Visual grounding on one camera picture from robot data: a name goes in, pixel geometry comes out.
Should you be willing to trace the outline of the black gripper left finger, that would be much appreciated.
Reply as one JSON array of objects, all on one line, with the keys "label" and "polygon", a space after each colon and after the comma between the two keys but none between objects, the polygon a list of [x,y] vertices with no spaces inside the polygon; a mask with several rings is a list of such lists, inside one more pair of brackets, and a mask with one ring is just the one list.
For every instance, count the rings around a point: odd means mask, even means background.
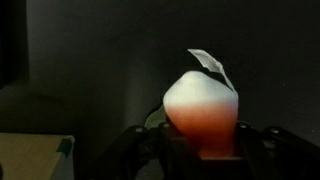
[{"label": "black gripper left finger", "polygon": [[188,140],[172,123],[160,123],[127,128],[93,162],[89,180],[137,180],[153,161],[159,163],[161,180],[198,177],[198,158]]}]

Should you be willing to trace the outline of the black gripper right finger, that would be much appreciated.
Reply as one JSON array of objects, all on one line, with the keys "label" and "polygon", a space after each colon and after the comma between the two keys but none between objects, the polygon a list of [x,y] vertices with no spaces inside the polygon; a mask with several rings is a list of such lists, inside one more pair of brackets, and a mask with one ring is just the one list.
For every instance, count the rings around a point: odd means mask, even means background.
[{"label": "black gripper right finger", "polygon": [[249,180],[320,180],[320,147],[279,126],[236,125]]}]

